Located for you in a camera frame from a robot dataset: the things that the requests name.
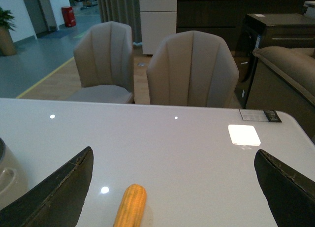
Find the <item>white wall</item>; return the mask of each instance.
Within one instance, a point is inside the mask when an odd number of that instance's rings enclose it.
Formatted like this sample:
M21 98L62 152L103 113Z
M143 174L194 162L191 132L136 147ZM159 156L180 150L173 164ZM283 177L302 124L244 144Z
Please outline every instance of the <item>white wall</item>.
M4 10L11 10L15 17L13 21L16 25L15 31L10 30L13 42L36 36L23 0L0 0L0 6Z
M69 0L50 0L57 26L64 24L61 8L70 6Z

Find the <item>gray floor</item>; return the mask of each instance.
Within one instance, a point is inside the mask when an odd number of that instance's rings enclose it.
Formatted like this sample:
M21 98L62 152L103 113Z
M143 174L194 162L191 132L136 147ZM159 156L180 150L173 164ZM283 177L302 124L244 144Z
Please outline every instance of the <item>gray floor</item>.
M38 38L16 43L17 55L0 56L0 97L15 98L73 57L84 32L100 23L98 7L76 9L76 26L62 38Z

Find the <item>plant pot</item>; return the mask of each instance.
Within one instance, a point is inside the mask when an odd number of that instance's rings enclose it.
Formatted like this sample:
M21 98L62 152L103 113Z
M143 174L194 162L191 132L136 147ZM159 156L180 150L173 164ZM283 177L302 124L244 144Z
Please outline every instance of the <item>plant pot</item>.
M3 27L0 27L0 51L2 51L5 56L12 56L16 54L16 49L10 32L8 29Z

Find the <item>chair seat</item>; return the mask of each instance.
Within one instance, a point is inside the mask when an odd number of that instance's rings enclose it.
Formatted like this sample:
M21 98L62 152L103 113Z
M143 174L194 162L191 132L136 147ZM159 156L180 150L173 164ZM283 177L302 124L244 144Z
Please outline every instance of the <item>chair seat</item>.
M133 103L134 95L128 92L127 89L116 85L98 85L81 88L67 100L126 104Z

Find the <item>sofa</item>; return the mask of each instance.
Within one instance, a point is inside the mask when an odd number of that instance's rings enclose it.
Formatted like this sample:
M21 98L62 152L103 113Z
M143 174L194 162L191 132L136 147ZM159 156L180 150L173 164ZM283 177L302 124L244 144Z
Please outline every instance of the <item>sofa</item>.
M315 141L315 49L269 46L258 58L246 109L274 109L293 116Z

